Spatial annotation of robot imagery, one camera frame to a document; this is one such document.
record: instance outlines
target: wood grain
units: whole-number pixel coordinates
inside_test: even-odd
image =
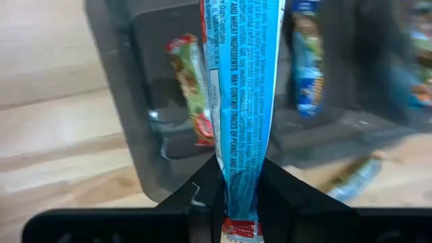
[[[59,207],[153,207],[142,193],[77,0],[0,4],[0,242]],[[432,136],[406,138],[351,205],[432,206]],[[345,161],[295,176],[319,186]]]

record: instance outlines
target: dark plastic container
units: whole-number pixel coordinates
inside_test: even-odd
[[[321,2],[324,108],[315,117],[300,117],[290,71],[290,6],[287,1],[270,160],[310,167],[365,155],[430,129],[430,113],[407,108],[383,90],[384,83],[397,79],[389,70],[395,49],[405,51],[402,63],[415,62],[411,42],[403,41],[403,30],[392,16],[393,3],[387,0]],[[160,202],[214,150],[195,145],[186,101],[165,52],[170,40],[185,33],[200,39],[198,0],[88,0],[86,10],[142,188]]]

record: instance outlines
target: wooden surface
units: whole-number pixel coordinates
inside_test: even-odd
[[[0,242],[57,207],[152,207],[141,190],[82,1],[0,4]],[[432,205],[432,137],[407,138],[352,205]],[[286,168],[314,186],[334,163]]]

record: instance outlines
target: blue snack bar package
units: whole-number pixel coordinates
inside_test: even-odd
[[[285,0],[200,4],[216,157],[226,182],[226,233],[230,240],[259,242],[258,226],[248,232],[236,225],[257,225],[255,190],[269,142]]]
[[[294,0],[292,70],[296,84],[297,110],[310,117],[321,110],[324,85],[321,38],[317,23],[319,0]]]

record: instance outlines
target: black plastic holder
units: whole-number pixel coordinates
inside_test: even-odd
[[[430,209],[350,208],[265,160],[258,188],[266,243],[429,242]],[[215,157],[153,209],[60,209],[32,218],[23,243],[219,243],[224,180]]]

